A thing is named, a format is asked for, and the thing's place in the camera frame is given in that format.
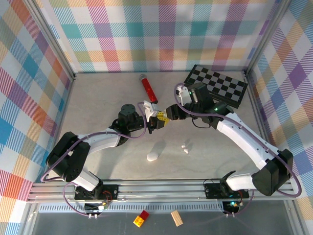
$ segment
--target gray floor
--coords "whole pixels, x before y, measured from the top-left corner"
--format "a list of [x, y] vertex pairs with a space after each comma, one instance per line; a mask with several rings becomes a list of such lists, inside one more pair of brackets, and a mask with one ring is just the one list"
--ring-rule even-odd
[[[222, 72], [243, 79], [242, 72]], [[123, 104], [136, 104], [148, 97], [139, 81], [139, 73], [79, 74], [74, 83], [61, 136], [67, 131], [88, 134], [109, 127]], [[175, 103], [174, 86], [183, 82], [188, 72], [147, 73], [151, 86], [164, 110]], [[258, 133], [257, 123], [246, 92], [236, 111], [239, 117]], [[187, 142], [189, 154], [181, 145]], [[160, 153], [155, 162], [148, 162], [151, 150]], [[190, 119], [172, 121], [139, 140], [104, 149], [89, 155], [85, 165], [99, 178], [162, 179], [162, 178], [220, 178], [231, 170], [255, 168], [250, 158], [223, 134], [194, 127]]]
[[151, 213], [141, 228], [136, 213], [107, 213], [97, 220], [75, 213], [38, 213], [33, 235], [291, 235], [283, 201], [254, 201], [236, 218], [221, 212], [180, 212], [179, 227], [170, 213]]

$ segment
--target wooden block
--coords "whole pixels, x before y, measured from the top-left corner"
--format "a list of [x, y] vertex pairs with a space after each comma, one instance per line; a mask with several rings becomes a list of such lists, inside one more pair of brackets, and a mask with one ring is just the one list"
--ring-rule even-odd
[[180, 217], [178, 211], [173, 211], [173, 212], [171, 213], [171, 215], [172, 215], [173, 220], [174, 220], [174, 222], [175, 222], [175, 224], [176, 224], [177, 227], [178, 227], [179, 225], [182, 225], [182, 224], [183, 224], [183, 222], [182, 222], [182, 220], [181, 220], [181, 217]]

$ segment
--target plaid wall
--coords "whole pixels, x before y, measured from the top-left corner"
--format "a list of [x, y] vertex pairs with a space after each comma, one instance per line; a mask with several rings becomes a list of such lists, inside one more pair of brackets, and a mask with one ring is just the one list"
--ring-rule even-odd
[[313, 0], [293, 0], [254, 69], [271, 142], [294, 154], [298, 200], [313, 234]]
[[37, 0], [74, 70], [245, 68], [279, 0]]
[[0, 234], [16, 234], [70, 79], [22, 0], [0, 0]]

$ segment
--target red block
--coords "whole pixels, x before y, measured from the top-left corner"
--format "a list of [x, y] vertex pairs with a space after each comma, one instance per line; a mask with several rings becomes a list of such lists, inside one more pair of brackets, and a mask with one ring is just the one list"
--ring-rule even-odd
[[142, 211], [142, 213], [140, 214], [140, 217], [143, 219], [143, 220], [146, 220], [149, 216], [149, 213], [147, 213], [146, 211]]

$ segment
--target table surface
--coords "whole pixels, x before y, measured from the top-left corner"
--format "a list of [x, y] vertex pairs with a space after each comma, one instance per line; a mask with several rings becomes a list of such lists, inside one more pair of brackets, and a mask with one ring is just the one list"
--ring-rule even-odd
[[[243, 80], [240, 71], [221, 73]], [[148, 100], [139, 75], [78, 74], [60, 137], [67, 131], [77, 135], [103, 131], [117, 118], [122, 105]], [[158, 98], [160, 110], [164, 110], [175, 103], [174, 86], [183, 82], [188, 72], [149, 72], [146, 75]], [[247, 92], [235, 112], [259, 134]], [[199, 126], [205, 125], [200, 120], [195, 122]], [[133, 132], [132, 136], [140, 133], [141, 130]], [[183, 151], [183, 143], [186, 143], [189, 154]], [[160, 155], [156, 161], [149, 162], [146, 156], [152, 150]], [[141, 139], [128, 140], [122, 146], [92, 153], [85, 167], [101, 179], [203, 179], [221, 178], [232, 170], [257, 171], [252, 160], [228, 137], [213, 128], [196, 128], [191, 119], [171, 121], [151, 135], [147, 132]]]

